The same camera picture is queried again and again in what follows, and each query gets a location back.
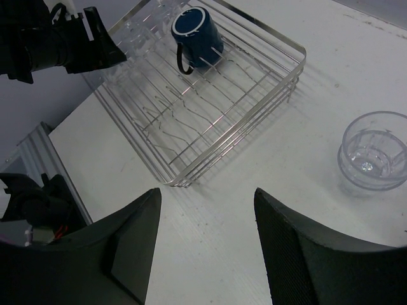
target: rack wire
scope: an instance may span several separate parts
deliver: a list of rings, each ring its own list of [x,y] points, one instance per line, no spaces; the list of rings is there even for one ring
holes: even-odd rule
[[[110,33],[148,3],[143,0]],[[95,91],[155,177],[179,187],[197,181],[289,101],[306,58],[304,47],[223,0],[185,5],[209,10],[224,41],[222,53],[212,49],[218,62],[181,74],[176,44],[161,33],[145,56],[129,56],[108,72],[113,77],[99,75],[105,82]],[[95,88],[94,76],[85,79]]]

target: mug handle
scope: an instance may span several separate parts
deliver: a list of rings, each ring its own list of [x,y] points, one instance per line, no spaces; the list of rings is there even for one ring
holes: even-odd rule
[[[178,65],[178,69],[181,71],[181,73],[185,74],[185,75],[190,75],[193,72],[193,68],[191,66],[188,67],[188,70],[185,71],[184,70],[184,66],[183,66],[183,44],[182,43],[178,43],[178,48],[177,48],[177,65]]]

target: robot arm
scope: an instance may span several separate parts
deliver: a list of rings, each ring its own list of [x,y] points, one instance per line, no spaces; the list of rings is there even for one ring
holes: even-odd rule
[[[68,73],[82,73],[126,61],[96,8],[84,9],[91,41],[83,14],[73,15],[73,3],[57,3],[50,12],[47,4],[55,2],[0,0],[0,75],[32,84],[31,72],[49,67],[64,66]]]

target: table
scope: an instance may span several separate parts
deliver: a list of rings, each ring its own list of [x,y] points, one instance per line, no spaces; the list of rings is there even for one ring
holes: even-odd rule
[[[227,166],[188,189],[161,187],[148,304],[270,304],[257,187],[345,234],[407,243],[407,184],[351,198],[336,171],[353,119],[378,110],[407,114],[407,31],[330,0],[230,2],[304,45],[307,64],[290,103]],[[94,221],[160,186],[93,95],[50,137]]]

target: blue mug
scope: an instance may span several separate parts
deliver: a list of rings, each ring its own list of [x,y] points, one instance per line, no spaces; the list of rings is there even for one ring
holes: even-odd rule
[[[183,74],[191,74],[194,68],[215,64],[223,52],[223,41],[214,21],[205,8],[194,6],[183,11],[172,22],[171,34],[177,42],[177,64]],[[183,67],[183,55],[190,62],[188,70]]]

